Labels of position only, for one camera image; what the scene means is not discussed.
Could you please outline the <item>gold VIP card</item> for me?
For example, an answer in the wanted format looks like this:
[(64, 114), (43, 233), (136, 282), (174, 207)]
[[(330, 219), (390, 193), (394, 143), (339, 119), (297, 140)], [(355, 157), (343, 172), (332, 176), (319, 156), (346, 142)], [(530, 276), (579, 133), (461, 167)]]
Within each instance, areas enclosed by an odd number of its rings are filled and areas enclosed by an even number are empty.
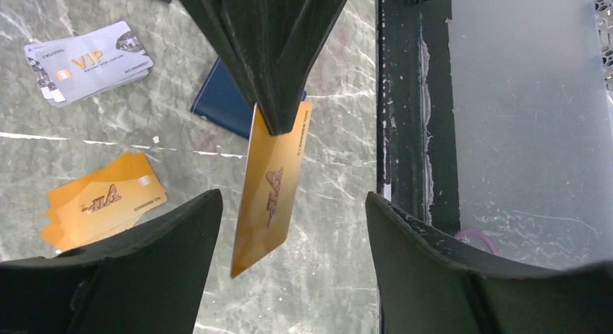
[(255, 109), (231, 260), (231, 277), (255, 265), (288, 236), (313, 104), (302, 101), (292, 130), (269, 134)]

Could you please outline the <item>blue leather card holder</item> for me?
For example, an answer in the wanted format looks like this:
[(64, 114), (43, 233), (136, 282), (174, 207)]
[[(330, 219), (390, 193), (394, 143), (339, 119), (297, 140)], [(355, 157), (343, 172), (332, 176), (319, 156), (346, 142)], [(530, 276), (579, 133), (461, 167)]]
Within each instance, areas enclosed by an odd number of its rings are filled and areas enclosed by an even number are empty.
[(245, 139), (250, 138), (257, 105), (249, 108), (227, 66), (218, 57), (190, 111)]

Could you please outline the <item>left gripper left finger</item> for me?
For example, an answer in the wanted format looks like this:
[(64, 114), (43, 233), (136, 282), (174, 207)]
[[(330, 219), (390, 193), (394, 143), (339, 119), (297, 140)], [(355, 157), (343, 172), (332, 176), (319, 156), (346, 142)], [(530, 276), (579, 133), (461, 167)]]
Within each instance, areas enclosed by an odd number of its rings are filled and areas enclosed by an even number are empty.
[(3, 333), (192, 333), (218, 239), (211, 189), (56, 257), (1, 264)]

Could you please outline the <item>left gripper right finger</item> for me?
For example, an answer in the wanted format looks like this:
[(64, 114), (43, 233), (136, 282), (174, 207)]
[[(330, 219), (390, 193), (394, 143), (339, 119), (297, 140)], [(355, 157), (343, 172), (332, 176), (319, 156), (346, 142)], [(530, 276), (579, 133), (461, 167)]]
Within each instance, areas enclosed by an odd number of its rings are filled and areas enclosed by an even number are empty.
[(610, 333), (612, 264), (552, 270), (458, 241), (371, 192), (384, 333)]

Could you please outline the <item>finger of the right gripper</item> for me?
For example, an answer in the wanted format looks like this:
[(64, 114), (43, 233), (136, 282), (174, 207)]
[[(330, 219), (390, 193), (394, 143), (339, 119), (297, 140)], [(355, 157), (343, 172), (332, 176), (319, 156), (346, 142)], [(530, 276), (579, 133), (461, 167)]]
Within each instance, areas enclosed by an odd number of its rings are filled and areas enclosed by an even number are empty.
[(272, 69), (273, 97), (261, 103), (268, 131), (286, 134), (293, 128), (307, 77), (348, 0), (286, 0), (274, 11), (281, 26), (280, 40), (268, 64)]
[(236, 27), (232, 25), (230, 11), (233, 0), (179, 0), (189, 16), (225, 62), (243, 97), (251, 108), (259, 107), (265, 126), (277, 134), (275, 121), (266, 114), (265, 98), (257, 92), (253, 73), (245, 63), (239, 46)]

